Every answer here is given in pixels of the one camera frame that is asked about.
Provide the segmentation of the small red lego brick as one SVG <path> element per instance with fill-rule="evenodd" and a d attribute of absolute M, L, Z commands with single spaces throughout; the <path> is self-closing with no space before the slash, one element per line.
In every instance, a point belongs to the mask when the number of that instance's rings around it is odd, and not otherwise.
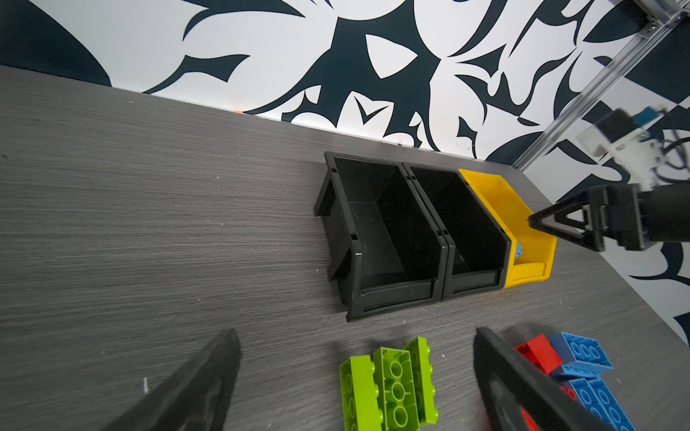
<path fill-rule="evenodd" d="M 562 365 L 561 357 L 545 335 L 530 339 L 515 350 L 545 375 L 550 375 Z"/>

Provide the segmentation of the green lego brick cluster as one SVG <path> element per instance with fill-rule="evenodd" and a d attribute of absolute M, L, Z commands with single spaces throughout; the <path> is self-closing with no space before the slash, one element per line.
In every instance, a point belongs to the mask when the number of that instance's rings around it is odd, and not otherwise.
<path fill-rule="evenodd" d="M 346 430 L 421 430 L 438 423 L 431 346 L 417 337 L 403 348 L 378 348 L 339 367 Z"/>

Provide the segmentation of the left black bin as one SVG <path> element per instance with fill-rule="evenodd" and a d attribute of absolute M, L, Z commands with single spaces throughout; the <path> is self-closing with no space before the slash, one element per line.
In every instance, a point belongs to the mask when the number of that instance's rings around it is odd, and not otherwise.
<path fill-rule="evenodd" d="M 448 244 L 400 163 L 325 153 L 314 214 L 347 321 L 438 303 Z"/>

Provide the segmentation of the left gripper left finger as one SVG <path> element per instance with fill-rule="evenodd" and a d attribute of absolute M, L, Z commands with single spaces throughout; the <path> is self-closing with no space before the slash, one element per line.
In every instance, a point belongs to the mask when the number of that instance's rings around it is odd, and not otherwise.
<path fill-rule="evenodd" d="M 236 330 L 219 332 L 106 430 L 222 430 L 240 371 Z"/>

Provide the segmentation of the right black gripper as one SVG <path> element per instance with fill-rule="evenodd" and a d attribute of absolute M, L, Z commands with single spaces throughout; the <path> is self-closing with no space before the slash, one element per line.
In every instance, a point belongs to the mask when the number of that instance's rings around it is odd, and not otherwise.
<path fill-rule="evenodd" d="M 528 217 L 531 228 L 591 251 L 613 239 L 627 251 L 689 241 L 689 185 L 642 191 L 637 184 L 584 190 Z"/>

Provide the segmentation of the black bin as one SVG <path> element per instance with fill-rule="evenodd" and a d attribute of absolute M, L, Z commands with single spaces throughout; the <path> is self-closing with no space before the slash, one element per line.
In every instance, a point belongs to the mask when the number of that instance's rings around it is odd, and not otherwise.
<path fill-rule="evenodd" d="M 442 298 L 505 287 L 511 240 L 458 170 L 404 163 L 449 247 Z"/>
<path fill-rule="evenodd" d="M 347 321 L 438 303 L 448 244 L 400 163 L 325 153 L 314 214 Z"/>

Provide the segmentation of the yellow bin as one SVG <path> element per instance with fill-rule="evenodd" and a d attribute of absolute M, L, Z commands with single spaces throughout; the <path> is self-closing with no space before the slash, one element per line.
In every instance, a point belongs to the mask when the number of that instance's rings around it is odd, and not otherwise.
<path fill-rule="evenodd" d="M 551 277 L 557 240 L 553 235 L 531 228 L 533 211 L 501 176 L 461 169 L 460 174 L 510 238 L 510 260 L 505 288 L 537 282 Z M 523 247 L 515 259 L 516 246 Z"/>

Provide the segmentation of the middle black bin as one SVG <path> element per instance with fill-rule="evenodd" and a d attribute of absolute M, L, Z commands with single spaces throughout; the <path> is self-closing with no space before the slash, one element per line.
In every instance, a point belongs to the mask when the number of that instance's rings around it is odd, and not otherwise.
<path fill-rule="evenodd" d="M 442 298 L 505 287 L 511 240 L 458 170 L 404 163 L 449 247 Z"/>

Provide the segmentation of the red lego arch piece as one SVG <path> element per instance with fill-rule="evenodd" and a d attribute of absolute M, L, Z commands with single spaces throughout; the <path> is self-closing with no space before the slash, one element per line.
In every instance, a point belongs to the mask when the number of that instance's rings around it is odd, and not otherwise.
<path fill-rule="evenodd" d="M 525 420 L 526 426 L 528 427 L 529 431 L 540 431 L 539 426 L 535 423 L 533 418 L 528 414 L 528 412 L 525 409 L 521 408 L 520 412 Z"/>

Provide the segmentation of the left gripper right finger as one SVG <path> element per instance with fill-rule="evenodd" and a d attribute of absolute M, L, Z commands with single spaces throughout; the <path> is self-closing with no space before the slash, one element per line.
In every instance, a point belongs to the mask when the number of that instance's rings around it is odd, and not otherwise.
<path fill-rule="evenodd" d="M 492 430 L 610 430 L 493 330 L 474 335 L 474 373 Z"/>

